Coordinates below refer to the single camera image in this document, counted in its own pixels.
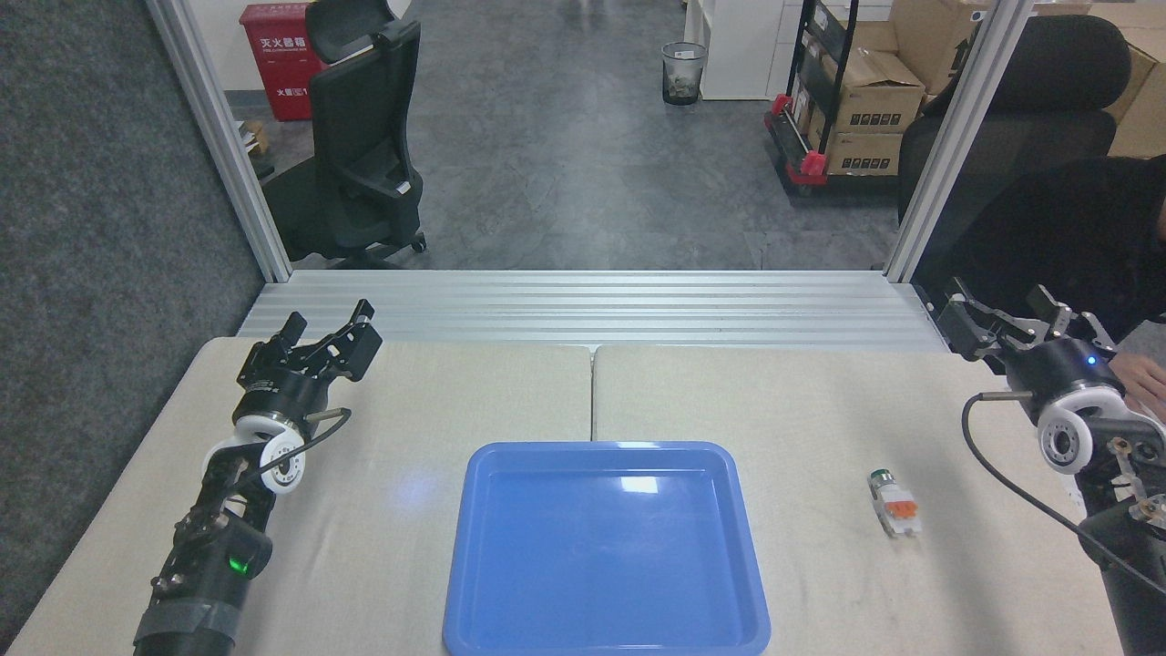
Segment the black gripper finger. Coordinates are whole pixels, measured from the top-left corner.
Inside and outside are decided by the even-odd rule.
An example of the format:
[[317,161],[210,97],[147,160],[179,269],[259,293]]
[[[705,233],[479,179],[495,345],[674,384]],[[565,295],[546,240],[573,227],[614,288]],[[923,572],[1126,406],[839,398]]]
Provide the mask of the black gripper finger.
[[1037,285],[1028,294],[1028,306],[1047,325],[1045,336],[1051,339],[1079,339],[1094,347],[1114,347],[1111,337],[1095,313],[1076,313],[1072,306],[1054,299],[1045,285]]
[[332,382],[336,378],[361,381],[375,353],[382,347],[382,336],[375,332],[372,324],[374,313],[375,309],[368,299],[359,299],[349,323],[336,333],[296,347],[296,373],[324,382]]
[[936,316],[937,331],[954,353],[968,362],[1009,365],[1014,348],[1004,337],[1014,336],[1016,317],[972,298],[962,278],[950,278],[944,288],[946,306]]
[[251,347],[246,365],[285,365],[305,327],[307,320],[302,315],[298,312],[289,313],[283,327],[280,327],[278,333],[266,343],[257,343]]

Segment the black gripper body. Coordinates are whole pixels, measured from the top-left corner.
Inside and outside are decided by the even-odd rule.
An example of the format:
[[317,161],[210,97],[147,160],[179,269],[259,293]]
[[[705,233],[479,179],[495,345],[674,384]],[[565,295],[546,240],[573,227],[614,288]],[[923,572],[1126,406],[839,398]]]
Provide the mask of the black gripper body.
[[246,415],[279,415],[300,429],[307,415],[324,410],[328,381],[318,378],[321,360],[315,344],[286,347],[283,343],[255,343],[244,360],[237,382],[244,395],[236,419]]
[[1112,387],[1123,395],[1125,389],[1110,368],[1111,353],[1100,352],[1093,343],[1079,339],[1055,339],[1026,350],[1007,352],[1007,383],[1013,392],[1030,392],[1031,398],[1020,405],[1031,421],[1054,400],[1094,386]]

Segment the person's hand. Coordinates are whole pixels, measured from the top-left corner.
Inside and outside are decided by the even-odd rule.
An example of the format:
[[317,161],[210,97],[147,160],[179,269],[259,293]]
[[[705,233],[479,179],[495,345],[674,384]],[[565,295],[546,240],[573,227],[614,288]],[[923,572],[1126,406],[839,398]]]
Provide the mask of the person's hand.
[[1132,411],[1156,416],[1165,423],[1165,371],[1144,354],[1118,353],[1110,361],[1124,386],[1124,402]]

